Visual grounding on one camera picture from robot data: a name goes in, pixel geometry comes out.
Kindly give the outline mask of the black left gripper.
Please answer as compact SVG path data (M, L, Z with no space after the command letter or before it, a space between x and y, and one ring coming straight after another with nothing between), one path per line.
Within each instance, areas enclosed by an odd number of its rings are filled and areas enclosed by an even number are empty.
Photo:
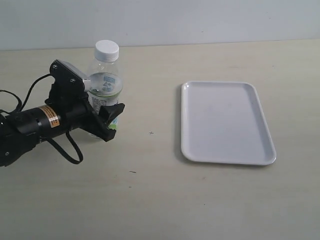
M62 94L56 84L51 86L45 105L54 110L59 120L58 126L44 130L45 140L82 129L108 142L116 135L116 130L109 125L125 109L124 103L117 103L102 105L99 112L96 112L86 92L80 95Z

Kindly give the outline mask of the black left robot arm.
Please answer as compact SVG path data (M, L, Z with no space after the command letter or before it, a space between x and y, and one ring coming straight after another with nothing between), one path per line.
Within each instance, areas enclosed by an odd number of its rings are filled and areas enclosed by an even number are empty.
M70 132L82 129L108 142L116 135L116 130L109 128L109 124L124 108L123 103L117 103L101 106L99 112L96 112L85 91L72 95L71 92L62 92L53 86L45 105L0 117L0 165L11 165L42 142L48 142L67 161L78 165L84 157ZM66 135L78 155L77 159L54 141L60 135Z

